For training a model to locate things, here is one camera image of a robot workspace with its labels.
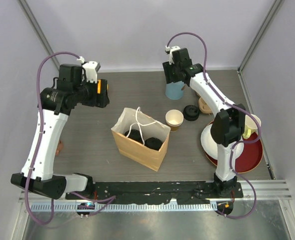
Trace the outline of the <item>stack of paper cups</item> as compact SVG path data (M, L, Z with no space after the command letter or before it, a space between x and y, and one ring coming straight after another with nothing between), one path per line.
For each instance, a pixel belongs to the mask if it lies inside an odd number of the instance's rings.
M183 113L177 109L171 109L165 114L166 124L171 132L176 132L184 121Z

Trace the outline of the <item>black coffee cup lid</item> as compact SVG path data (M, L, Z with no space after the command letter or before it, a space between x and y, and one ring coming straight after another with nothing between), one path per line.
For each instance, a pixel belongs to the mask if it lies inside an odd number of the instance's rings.
M141 134L140 134L140 131L137 130L137 129L132 129L132 130L127 130L125 133L124 133L124 136L129 138L129 139L132 139L140 144L143 144L143 140L142 140L142 137L141 137Z

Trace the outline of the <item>black lid stack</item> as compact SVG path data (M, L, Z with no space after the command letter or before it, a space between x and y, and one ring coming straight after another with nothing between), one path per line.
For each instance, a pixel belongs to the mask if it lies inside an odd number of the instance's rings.
M195 105L187 105L182 111L185 120L193 122L199 118L200 109Z

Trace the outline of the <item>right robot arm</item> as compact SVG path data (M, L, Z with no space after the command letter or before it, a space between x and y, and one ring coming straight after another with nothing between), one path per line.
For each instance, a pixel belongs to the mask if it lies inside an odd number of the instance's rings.
M245 130L245 107L236 105L218 89L204 65L192 63L187 48L166 47L165 52L169 55L169 60L162 64L166 82L185 83L203 98L214 115L210 128L210 135L217 144L213 191L220 198L226 197L237 184L234 150Z

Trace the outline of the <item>cardboard cup carrier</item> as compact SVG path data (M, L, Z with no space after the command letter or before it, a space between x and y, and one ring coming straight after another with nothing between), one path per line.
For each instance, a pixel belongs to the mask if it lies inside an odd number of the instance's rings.
M207 105L207 103L205 102L205 100L195 91L194 92L195 95L198 97L198 107L199 110L203 113L203 114L212 114L212 110L211 108Z

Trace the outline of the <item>brown paper bag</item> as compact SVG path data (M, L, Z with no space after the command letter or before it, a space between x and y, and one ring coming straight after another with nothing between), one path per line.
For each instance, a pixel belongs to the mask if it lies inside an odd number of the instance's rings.
M170 127L144 114L141 108L125 107L111 128L119 153L157 172L166 156Z

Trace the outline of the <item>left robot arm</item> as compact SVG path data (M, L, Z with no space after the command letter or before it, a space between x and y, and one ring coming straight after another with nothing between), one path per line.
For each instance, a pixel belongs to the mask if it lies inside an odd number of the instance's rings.
M53 167L60 136L72 109L77 104L104 108L110 102L107 80L98 79L100 67L96 61L60 65L59 76L53 79L56 87L47 87L40 93L43 115L38 116L24 167L11 176L13 185L55 200L70 192L76 192L84 200L93 196L91 176L55 175Z

